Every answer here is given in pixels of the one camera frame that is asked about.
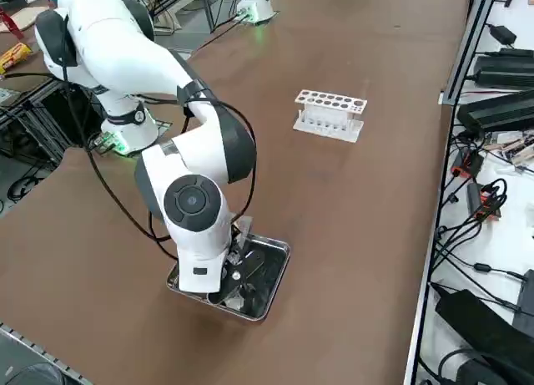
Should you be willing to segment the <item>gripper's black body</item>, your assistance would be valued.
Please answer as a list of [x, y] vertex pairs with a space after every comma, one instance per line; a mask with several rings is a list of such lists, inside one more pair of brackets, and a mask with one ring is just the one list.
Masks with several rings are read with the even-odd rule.
[[233, 254], [225, 262], [224, 296], [230, 296], [245, 286], [252, 275], [265, 263], [263, 251], [246, 251], [243, 255]]

